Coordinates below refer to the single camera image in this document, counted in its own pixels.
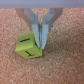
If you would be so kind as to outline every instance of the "green block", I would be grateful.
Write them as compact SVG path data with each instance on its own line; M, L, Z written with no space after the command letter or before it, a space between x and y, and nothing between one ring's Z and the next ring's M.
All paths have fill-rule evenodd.
M36 45L33 32L18 36L15 51L26 59L42 56L42 49Z

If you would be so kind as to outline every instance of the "speckled surface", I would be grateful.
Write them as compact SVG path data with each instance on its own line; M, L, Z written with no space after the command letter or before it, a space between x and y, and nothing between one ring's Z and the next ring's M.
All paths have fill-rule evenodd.
M49 9L32 9L43 14ZM24 59L17 37L30 32L15 9L0 9L0 84L84 84L84 8L65 8L48 34L43 56Z

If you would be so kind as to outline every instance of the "block top face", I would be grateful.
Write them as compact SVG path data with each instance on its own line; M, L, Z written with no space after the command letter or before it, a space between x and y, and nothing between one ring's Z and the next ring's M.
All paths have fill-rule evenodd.
M34 44L33 32L25 33L18 36L16 51L32 48Z
M0 8L84 7L84 0L0 0Z

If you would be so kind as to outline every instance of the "floor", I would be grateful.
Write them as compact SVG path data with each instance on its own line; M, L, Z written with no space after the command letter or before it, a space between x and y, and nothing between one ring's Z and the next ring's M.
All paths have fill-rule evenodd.
M39 21L49 9L32 9ZM18 35L30 32L15 9L0 9L0 84L84 84L84 8L64 8L48 34L43 56L15 52Z

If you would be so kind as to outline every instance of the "toy block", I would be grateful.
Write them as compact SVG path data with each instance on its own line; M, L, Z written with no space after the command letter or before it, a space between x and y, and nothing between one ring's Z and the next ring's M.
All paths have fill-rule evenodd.
M33 32L18 36L15 51L26 59L42 56L42 49L37 46Z

